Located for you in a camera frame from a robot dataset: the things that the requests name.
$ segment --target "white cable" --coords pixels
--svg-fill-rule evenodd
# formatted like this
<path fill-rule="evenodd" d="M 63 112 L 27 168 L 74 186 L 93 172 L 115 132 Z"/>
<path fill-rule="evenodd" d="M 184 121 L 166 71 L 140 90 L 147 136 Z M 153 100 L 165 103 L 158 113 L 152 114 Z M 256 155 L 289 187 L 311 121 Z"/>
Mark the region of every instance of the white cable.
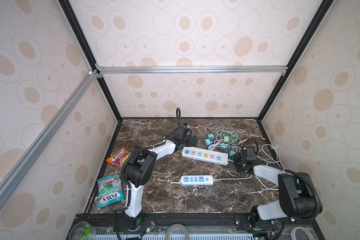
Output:
<path fill-rule="evenodd" d="M 245 177 L 245 178 L 219 178 L 219 179 L 214 179 L 213 181 L 221 181 L 221 180 L 246 180 L 246 179 L 250 179 L 251 177 L 253 177 L 253 175 L 251 175 L 250 177 Z"/>
<path fill-rule="evenodd" d="M 273 159 L 273 157 L 269 156 L 265 151 L 264 151 L 264 146 L 270 146 L 275 152 L 276 152 L 276 160 Z M 278 165 L 280 165 L 281 167 L 283 167 L 283 165 L 281 164 L 281 157 L 280 157 L 280 154 L 279 152 L 277 151 L 276 147 L 271 145 L 271 144 L 264 144 L 263 146 L 261 146 L 261 151 L 264 152 L 264 154 L 269 157 L 268 159 L 262 159 L 261 157 L 257 156 L 259 159 L 265 161 L 265 162 L 269 162 L 269 163 L 278 163 Z"/>
<path fill-rule="evenodd" d="M 242 132 L 238 132 L 238 131 L 243 131 L 243 132 L 245 132 L 245 134 L 247 135 L 247 138 L 249 138 L 248 133 L 247 133 L 244 129 L 239 129 L 239 130 L 236 130 L 234 133 L 236 133 L 236 134 L 240 134 L 240 133 L 242 133 Z"/>
<path fill-rule="evenodd" d="M 211 143 L 211 145 L 208 146 L 208 150 L 214 151 L 215 147 L 218 147 L 221 143 L 223 143 L 223 141 L 216 139 Z"/>
<path fill-rule="evenodd" d="M 272 188 L 267 187 L 266 185 L 264 185 L 264 183 L 263 183 L 256 175 L 254 175 L 254 176 L 257 178 L 257 180 L 259 180 L 259 182 L 261 183 L 261 185 L 263 185 L 263 187 L 265 187 L 266 189 L 272 190 L 272 191 L 278 191 L 278 189 L 272 189 Z"/>
<path fill-rule="evenodd" d="M 127 201 L 125 202 L 125 206 L 124 206 L 124 207 L 127 207 L 127 205 L 128 205 L 129 190 L 130 190 L 130 189 L 128 188 L 128 185 L 127 185 L 127 197 L 126 197 Z"/>

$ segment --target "beige circle pattern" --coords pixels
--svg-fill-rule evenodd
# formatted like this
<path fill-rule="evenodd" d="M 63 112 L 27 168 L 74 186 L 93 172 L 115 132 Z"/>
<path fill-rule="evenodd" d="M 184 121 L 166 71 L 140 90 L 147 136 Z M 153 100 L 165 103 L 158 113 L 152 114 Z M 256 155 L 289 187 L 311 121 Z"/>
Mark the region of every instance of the beige circle pattern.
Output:
<path fill-rule="evenodd" d="M 296 8 L 314 5 L 314 1 L 294 0 L 271 1 L 271 6 L 286 8 L 292 2 Z M 303 31 L 311 19 L 304 22 Z M 294 114 L 294 122 L 284 130 L 294 138 L 293 146 L 278 148 L 283 164 L 294 170 L 304 166 L 305 172 L 313 173 L 314 185 L 325 202 L 317 222 L 326 239 L 360 239 L 360 1 L 340 0 L 328 12 L 280 98 Z M 273 129 L 278 121 L 286 126 L 286 110 L 277 110 L 275 101 L 263 122 L 268 124 L 270 138 L 273 136 L 271 142 L 280 146 L 283 138 L 275 137 Z"/>
<path fill-rule="evenodd" d="M 0 29 L 6 26 L 5 32 L 0 31 L 0 89 L 5 84 L 5 91 L 0 90 L 0 109 L 6 110 L 0 110 L 0 179 L 6 177 L 89 71 L 74 33 L 67 30 L 70 26 L 58 3 L 49 0 L 9 2 L 0 2 L 0 9 L 3 10 L 0 11 Z M 82 2 L 96 7 L 89 1 L 76 3 Z M 106 29 L 107 19 L 102 18 L 102 21 Z M 89 113 L 98 108 L 98 98 L 103 99 L 99 109 L 111 113 L 98 86 L 94 87 L 94 91 L 92 88 L 93 86 L 87 93 L 91 100 L 90 111 L 84 112 L 81 102 L 75 106 L 41 153 L 36 161 L 38 164 L 29 170 L 27 177 L 5 204 L 0 213 L 0 239 L 36 240 L 43 236 L 45 239 L 56 240 L 53 236 L 67 233 L 72 217 L 82 212 L 77 207 L 80 204 L 78 197 L 79 194 L 82 198 L 85 196 L 86 204 L 89 194 L 86 184 L 76 189 L 74 198 L 71 198 L 72 193 L 68 193 L 70 186 L 76 184 L 72 175 L 85 162 L 83 157 L 68 155 L 74 153 L 74 139 L 82 134 L 83 123 L 90 121 Z M 106 117 L 104 113 L 99 118 L 100 121 L 107 119 L 106 133 L 104 136 L 97 134 L 91 137 L 91 142 L 87 143 L 96 152 L 92 165 L 87 169 L 88 175 L 97 172 L 96 166 L 106 151 L 106 136 L 112 134 L 116 123 L 114 116 L 110 114 Z M 41 186 L 44 187 L 44 192 L 40 191 Z M 70 206 L 69 210 L 59 212 L 66 207 L 64 203 Z"/>

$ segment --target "marble table surface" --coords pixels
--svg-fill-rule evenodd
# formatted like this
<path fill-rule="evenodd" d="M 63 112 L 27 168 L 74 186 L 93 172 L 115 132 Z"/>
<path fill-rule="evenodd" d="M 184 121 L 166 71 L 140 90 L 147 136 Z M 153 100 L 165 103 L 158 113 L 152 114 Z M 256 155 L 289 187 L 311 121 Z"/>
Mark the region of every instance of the marble table surface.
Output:
<path fill-rule="evenodd" d="M 186 118 L 192 129 L 192 135 L 197 136 L 198 146 L 206 148 L 203 140 L 210 130 L 207 128 L 211 119 Z M 229 130 L 244 129 L 246 132 L 262 135 L 257 122 L 253 119 L 219 119 Z M 137 144 L 148 146 L 161 141 L 174 129 L 176 119 L 124 119 L 117 136 L 112 154 L 121 147 L 132 150 Z M 260 147 L 265 141 L 257 139 Z M 120 174 L 120 169 L 108 164 L 104 176 Z M 266 190 L 260 182 L 252 177 L 247 180 L 222 180 L 211 186 L 187 186 L 178 184 L 182 175 L 212 175 L 214 179 L 245 178 L 250 175 L 238 173 L 232 162 L 227 166 L 202 162 L 181 156 L 181 152 L 167 155 L 155 164 L 153 174 L 144 186 L 142 197 L 143 213 L 243 213 L 249 212 L 254 205 L 266 204 L 279 198 L 278 191 Z M 274 185 L 265 179 L 263 183 L 268 187 Z M 115 209 L 124 207 L 125 201 L 110 204 L 97 209 L 94 200 L 88 210 L 90 214 L 110 214 Z"/>

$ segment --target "patterned wallpaper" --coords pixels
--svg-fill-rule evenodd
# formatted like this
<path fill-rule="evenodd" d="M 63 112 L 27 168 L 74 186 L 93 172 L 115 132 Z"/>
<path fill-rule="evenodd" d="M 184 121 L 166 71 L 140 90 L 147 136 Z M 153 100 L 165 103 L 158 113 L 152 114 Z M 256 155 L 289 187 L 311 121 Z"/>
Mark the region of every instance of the patterned wallpaper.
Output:
<path fill-rule="evenodd" d="M 285 65 L 321 0 L 71 0 L 101 66 Z"/>
<path fill-rule="evenodd" d="M 105 74 L 123 117 L 257 117 L 280 73 Z"/>
<path fill-rule="evenodd" d="M 88 70 L 53 0 L 0 1 L 0 181 Z"/>
<path fill-rule="evenodd" d="M 285 65 L 320 3 L 321 0 L 71 1 L 101 66 Z M 272 82 L 280 76 L 266 75 L 106 77 L 123 117 L 175 116 L 176 106 L 182 108 L 184 116 L 191 117 L 257 117 L 273 89 Z"/>
<path fill-rule="evenodd" d="M 91 84 L 0 212 L 0 240 L 64 240 L 82 213 L 116 119 Z"/>
<path fill-rule="evenodd" d="M 327 240 L 360 240 L 360 0 L 330 10 L 263 121 L 284 166 L 307 172 Z"/>

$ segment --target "power strip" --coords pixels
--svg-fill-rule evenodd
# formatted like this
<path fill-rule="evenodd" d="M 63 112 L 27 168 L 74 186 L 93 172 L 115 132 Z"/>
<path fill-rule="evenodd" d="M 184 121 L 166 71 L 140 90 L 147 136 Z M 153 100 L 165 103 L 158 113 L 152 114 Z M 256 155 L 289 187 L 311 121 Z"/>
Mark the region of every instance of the power strip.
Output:
<path fill-rule="evenodd" d="M 184 175 L 180 179 L 180 184 L 184 186 L 194 185 L 213 185 L 212 175 Z"/>
<path fill-rule="evenodd" d="M 181 156 L 224 166 L 228 165 L 228 154 L 198 147 L 183 147 Z"/>

